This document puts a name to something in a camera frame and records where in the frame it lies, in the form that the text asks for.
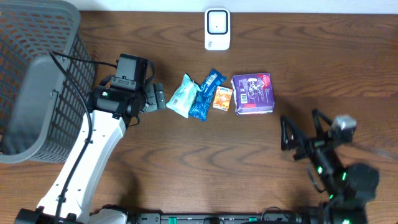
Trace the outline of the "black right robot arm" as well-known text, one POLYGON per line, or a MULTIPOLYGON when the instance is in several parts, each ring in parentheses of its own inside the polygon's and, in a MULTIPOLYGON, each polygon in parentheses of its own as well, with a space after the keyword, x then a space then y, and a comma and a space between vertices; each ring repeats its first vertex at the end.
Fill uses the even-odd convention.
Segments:
POLYGON ((357 122, 344 114, 329 118, 320 110, 312 110, 316 136, 307 137, 286 116, 280 117, 281 149, 295 150, 294 159, 309 159, 323 188, 313 175, 310 179, 320 193, 328 193, 329 201, 307 208, 302 223, 367 223, 366 204, 376 198, 379 171, 367 164, 344 166, 336 148, 353 142, 357 122))

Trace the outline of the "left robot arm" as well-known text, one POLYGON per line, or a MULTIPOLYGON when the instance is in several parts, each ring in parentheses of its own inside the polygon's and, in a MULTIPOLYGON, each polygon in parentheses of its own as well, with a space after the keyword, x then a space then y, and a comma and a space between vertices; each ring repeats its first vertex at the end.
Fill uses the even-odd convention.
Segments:
POLYGON ((60 174, 35 210, 20 209, 16 223, 132 223, 117 205, 91 214, 96 187, 113 149, 141 113, 165 108, 162 84, 136 90, 98 86, 87 102, 88 114, 60 174))

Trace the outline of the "blue snack wrapper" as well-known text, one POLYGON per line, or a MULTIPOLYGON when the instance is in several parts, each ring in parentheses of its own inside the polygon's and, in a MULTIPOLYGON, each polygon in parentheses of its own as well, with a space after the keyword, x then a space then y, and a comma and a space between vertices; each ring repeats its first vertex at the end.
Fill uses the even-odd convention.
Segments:
POLYGON ((189 115, 201 121, 206 121, 210 103, 213 99, 215 90, 226 81, 226 77, 216 69, 212 69, 203 83, 200 85, 200 92, 197 93, 196 100, 190 108, 189 115))

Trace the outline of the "purple noodle packet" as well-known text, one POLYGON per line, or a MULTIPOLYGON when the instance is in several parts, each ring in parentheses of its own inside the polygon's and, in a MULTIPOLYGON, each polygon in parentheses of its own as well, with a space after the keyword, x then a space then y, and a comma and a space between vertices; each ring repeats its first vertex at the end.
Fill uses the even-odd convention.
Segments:
POLYGON ((270 73, 235 75, 231 84, 237 115, 273 112, 275 99, 270 73))

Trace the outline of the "orange tissue packet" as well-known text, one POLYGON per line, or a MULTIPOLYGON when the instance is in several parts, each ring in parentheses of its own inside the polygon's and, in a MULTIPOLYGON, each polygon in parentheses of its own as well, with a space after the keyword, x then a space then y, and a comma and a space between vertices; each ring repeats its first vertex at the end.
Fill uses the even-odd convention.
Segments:
POLYGON ((228 111, 232 94, 232 89, 218 86, 213 100, 213 107, 219 110, 228 111))

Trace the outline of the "mint green wipes packet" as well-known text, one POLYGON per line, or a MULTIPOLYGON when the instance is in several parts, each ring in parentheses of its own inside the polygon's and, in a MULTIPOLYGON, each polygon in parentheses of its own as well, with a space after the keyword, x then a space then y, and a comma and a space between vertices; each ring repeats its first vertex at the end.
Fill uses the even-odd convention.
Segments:
POLYGON ((176 89, 169 102, 166 103, 166 107, 184 118, 188 118, 198 92, 201 92, 200 86, 185 73, 181 85, 176 89))

